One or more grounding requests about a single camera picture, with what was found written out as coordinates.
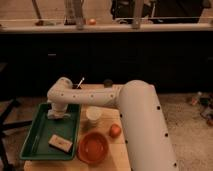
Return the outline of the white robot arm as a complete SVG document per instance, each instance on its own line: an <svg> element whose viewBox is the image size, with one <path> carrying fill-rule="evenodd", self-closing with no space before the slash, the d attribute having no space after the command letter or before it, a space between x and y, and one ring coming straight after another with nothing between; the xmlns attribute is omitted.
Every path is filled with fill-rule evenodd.
<svg viewBox="0 0 213 171"><path fill-rule="evenodd" d="M123 133L133 171L179 171L155 87L132 80L120 87L73 89L66 77L47 92L52 113L65 113L68 104L115 108L122 115Z"/></svg>

